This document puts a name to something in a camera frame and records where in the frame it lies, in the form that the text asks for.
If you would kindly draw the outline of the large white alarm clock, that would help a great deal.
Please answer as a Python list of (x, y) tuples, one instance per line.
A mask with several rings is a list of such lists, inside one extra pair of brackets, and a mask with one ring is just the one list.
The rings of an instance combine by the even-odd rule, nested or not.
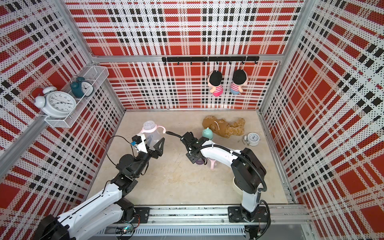
[(34, 105), (47, 116), (63, 119), (75, 110), (77, 102), (70, 94), (58, 91), (56, 87), (44, 88), (42, 96), (35, 97)]

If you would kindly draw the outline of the green circuit board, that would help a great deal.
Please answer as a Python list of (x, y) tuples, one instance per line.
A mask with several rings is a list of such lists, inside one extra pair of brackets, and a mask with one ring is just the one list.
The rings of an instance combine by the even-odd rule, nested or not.
[(117, 227), (116, 228), (116, 235), (117, 236), (120, 236), (120, 235), (123, 235), (123, 236), (127, 236), (127, 235), (132, 235), (132, 233), (134, 232), (135, 228), (133, 227)]

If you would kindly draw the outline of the black hook rail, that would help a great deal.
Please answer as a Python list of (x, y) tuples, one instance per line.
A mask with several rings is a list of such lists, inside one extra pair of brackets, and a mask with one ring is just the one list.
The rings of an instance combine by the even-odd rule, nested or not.
[(205, 57), (162, 57), (163, 63), (182, 63), (182, 62), (258, 62), (260, 60), (260, 56), (221, 56), (221, 57), (213, 57), (213, 56), (205, 56)]

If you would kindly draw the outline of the pink bottle handle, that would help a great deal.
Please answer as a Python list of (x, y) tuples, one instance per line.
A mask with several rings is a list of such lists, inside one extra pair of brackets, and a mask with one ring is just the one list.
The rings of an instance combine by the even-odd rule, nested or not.
[(163, 129), (163, 134), (165, 134), (166, 133), (166, 128), (165, 127), (163, 127), (163, 126), (155, 126), (155, 127), (153, 127), (153, 128), (151, 128), (151, 129), (144, 129), (144, 128), (142, 128), (142, 130), (140, 131), (140, 133), (141, 134), (145, 134), (145, 133), (153, 133), (153, 132), (155, 132), (155, 131), (157, 131), (157, 129), (159, 129), (159, 128), (161, 128), (161, 129)]
[(210, 170), (214, 170), (215, 169), (215, 165), (216, 165), (216, 160), (214, 160), (214, 159), (211, 159), (211, 158), (209, 158), (209, 160), (210, 160)]

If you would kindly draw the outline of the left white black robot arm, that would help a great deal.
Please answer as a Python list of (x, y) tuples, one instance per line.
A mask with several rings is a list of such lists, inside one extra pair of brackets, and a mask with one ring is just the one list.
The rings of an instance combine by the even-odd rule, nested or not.
[(147, 146), (143, 134), (132, 140), (137, 156), (122, 156), (116, 165), (118, 174), (97, 194), (57, 217), (48, 215), (41, 220), (33, 237), (35, 240), (88, 240), (102, 228), (123, 219), (124, 214), (134, 219), (134, 204), (125, 197), (137, 185), (149, 161), (163, 155), (165, 139), (161, 138), (154, 149)]

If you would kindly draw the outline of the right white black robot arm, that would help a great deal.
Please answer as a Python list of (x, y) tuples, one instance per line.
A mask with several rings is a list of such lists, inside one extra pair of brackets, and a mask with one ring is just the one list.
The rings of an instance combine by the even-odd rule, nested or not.
[(197, 139), (192, 132), (185, 133), (180, 140), (191, 163), (205, 165), (210, 161), (213, 168), (215, 162), (219, 162), (232, 169), (235, 185), (242, 191), (240, 218), (253, 222), (262, 209), (261, 194), (268, 189), (265, 182), (267, 171), (253, 151), (249, 148), (232, 150), (206, 137)]

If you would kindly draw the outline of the doll with pink dress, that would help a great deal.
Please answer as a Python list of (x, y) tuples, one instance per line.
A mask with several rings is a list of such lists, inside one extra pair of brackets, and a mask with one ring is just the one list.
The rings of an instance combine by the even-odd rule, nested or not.
[(219, 71), (212, 71), (208, 77), (208, 85), (211, 88), (210, 93), (215, 97), (219, 97), (223, 93), (222, 87), (223, 76)]

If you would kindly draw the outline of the doll with striped shirt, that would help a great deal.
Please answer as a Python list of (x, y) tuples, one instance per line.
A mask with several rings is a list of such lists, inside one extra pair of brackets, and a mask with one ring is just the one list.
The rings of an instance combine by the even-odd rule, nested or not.
[(248, 75), (247, 73), (242, 70), (238, 69), (233, 74), (232, 83), (230, 86), (230, 92), (233, 95), (239, 95), (244, 92), (243, 86), (246, 86), (248, 84)]

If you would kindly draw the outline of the small white alarm clock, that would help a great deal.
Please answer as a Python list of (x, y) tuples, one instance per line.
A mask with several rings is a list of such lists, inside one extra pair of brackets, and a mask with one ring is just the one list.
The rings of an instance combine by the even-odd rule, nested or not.
[(260, 136), (257, 133), (249, 133), (243, 137), (242, 141), (247, 146), (255, 147), (260, 142)]

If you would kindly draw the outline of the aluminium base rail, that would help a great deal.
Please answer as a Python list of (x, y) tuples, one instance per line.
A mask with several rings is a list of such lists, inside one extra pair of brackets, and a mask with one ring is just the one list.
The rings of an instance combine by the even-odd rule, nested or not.
[(311, 217), (302, 205), (261, 205), (252, 220), (246, 220), (240, 207), (212, 206), (138, 206), (113, 204), (102, 210), (74, 210), (58, 218), (71, 238), (86, 240), (95, 235), (133, 232), (137, 236), (156, 235), (245, 235), (249, 228), (264, 230), (267, 223), (305, 225)]

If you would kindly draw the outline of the teal alarm clock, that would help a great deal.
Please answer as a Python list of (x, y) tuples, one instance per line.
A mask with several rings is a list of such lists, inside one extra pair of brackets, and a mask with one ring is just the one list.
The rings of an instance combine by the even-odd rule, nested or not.
[(94, 92), (94, 87), (87, 82), (84, 77), (77, 77), (70, 83), (72, 93), (77, 98), (90, 97)]

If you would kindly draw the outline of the clear baby bottle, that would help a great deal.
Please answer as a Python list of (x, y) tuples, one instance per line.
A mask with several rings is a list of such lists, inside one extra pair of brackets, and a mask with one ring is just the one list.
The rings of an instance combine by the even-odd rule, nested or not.
[[(154, 121), (146, 121), (143, 124), (143, 128), (148, 130), (148, 129), (155, 127), (156, 125), (157, 124)], [(162, 138), (163, 129), (159, 128), (159, 129), (157, 129), (157, 131), (155, 131), (153, 133), (150, 133), (150, 134), (145, 133), (144, 135), (146, 136), (146, 141), (147, 141), (148, 147), (151, 150), (154, 150), (154, 145)]]

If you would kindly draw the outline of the brown plush toy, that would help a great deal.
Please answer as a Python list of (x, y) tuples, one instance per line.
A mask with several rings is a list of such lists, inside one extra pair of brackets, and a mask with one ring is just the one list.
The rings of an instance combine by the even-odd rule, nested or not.
[(215, 116), (207, 116), (203, 119), (203, 127), (209, 128), (214, 134), (223, 138), (241, 136), (245, 132), (246, 121), (239, 118), (234, 122), (227, 122), (225, 119), (218, 119)]

